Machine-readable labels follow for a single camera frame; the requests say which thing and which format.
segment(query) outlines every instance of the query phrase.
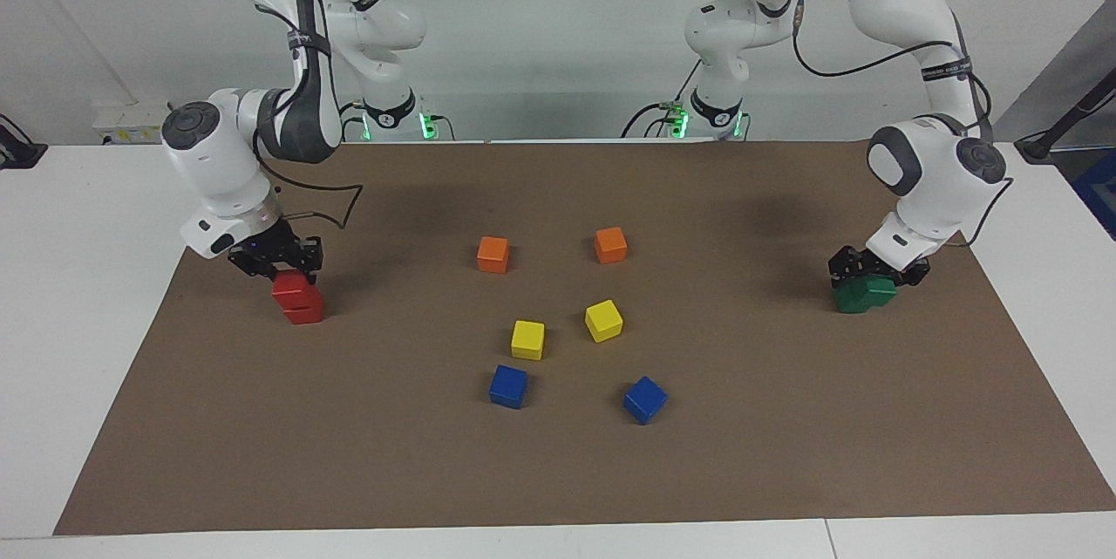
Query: power outlet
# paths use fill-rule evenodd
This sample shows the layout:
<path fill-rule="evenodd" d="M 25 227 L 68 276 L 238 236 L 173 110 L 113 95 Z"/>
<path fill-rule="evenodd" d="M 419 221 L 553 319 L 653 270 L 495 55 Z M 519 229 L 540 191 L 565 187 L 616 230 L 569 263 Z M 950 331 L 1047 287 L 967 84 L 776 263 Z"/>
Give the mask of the power outlet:
<path fill-rule="evenodd" d="M 99 107 L 93 129 L 103 145 L 156 145 L 171 108 L 160 105 Z"/>

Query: blue box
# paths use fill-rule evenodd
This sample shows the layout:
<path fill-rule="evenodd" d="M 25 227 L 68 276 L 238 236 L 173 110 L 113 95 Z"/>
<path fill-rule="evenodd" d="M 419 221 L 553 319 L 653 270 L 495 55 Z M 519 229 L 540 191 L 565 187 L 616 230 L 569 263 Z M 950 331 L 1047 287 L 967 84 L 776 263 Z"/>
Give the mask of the blue box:
<path fill-rule="evenodd" d="M 1116 151 L 1072 182 L 1074 192 L 1116 240 Z"/>
<path fill-rule="evenodd" d="M 666 393 L 650 377 L 642 377 L 624 396 L 624 407 L 639 424 L 646 424 L 666 404 Z"/>
<path fill-rule="evenodd" d="M 527 373 L 507 365 L 496 368 L 492 385 L 489 387 L 489 399 L 508 408 L 522 408 L 527 397 Z"/>

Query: yellow cube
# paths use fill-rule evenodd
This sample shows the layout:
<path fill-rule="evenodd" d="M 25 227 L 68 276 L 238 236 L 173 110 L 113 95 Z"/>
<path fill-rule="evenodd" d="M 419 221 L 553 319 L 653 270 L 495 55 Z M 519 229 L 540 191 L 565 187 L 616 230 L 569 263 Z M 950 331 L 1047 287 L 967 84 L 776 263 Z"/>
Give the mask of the yellow cube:
<path fill-rule="evenodd" d="M 547 327 L 535 321 L 516 321 L 511 334 L 511 356 L 525 360 L 542 360 L 542 337 Z"/>
<path fill-rule="evenodd" d="M 589 328 L 589 334 L 593 334 L 593 340 L 600 344 L 619 336 L 624 329 L 624 317 L 620 317 L 614 301 L 602 301 L 585 310 L 585 325 Z"/>

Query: black stand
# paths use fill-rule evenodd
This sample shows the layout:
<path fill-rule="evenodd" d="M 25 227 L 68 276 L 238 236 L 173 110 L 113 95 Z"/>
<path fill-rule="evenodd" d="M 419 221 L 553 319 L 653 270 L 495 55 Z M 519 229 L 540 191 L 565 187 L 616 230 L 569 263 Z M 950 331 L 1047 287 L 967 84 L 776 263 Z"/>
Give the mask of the black stand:
<path fill-rule="evenodd" d="M 1091 117 L 1093 114 L 1097 113 L 1097 109 L 1101 109 L 1101 107 L 1107 105 L 1114 90 L 1116 90 L 1116 69 L 1109 71 L 1104 79 L 1100 79 L 1099 85 L 1089 90 L 1089 94 L 1086 94 L 1085 98 L 1081 98 L 1069 113 L 1059 118 L 1041 138 L 1031 142 L 1016 142 L 1016 148 L 1019 150 L 1024 161 L 1028 161 L 1031 165 L 1042 165 L 1046 158 L 1050 156 L 1050 150 L 1054 148 L 1055 143 L 1061 141 L 1061 137 L 1069 129 L 1072 129 L 1077 123 Z"/>
<path fill-rule="evenodd" d="M 8 131 L 8 127 L 0 126 L 0 153 L 2 153 L 0 171 L 30 170 L 38 165 L 39 158 L 47 153 L 47 146 L 21 142 Z"/>

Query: orange cube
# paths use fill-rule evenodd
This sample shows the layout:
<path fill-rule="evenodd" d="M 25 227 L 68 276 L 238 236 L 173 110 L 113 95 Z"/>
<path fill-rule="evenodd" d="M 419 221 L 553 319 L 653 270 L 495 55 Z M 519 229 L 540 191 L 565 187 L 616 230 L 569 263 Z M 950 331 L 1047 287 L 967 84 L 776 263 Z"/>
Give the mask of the orange cube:
<path fill-rule="evenodd" d="M 597 260 L 603 266 L 623 261 L 627 257 L 627 240 L 624 238 L 624 230 L 618 228 L 598 230 L 593 249 L 597 250 Z"/>
<path fill-rule="evenodd" d="M 477 251 L 477 268 L 485 273 L 507 273 L 510 252 L 507 238 L 482 238 Z"/>

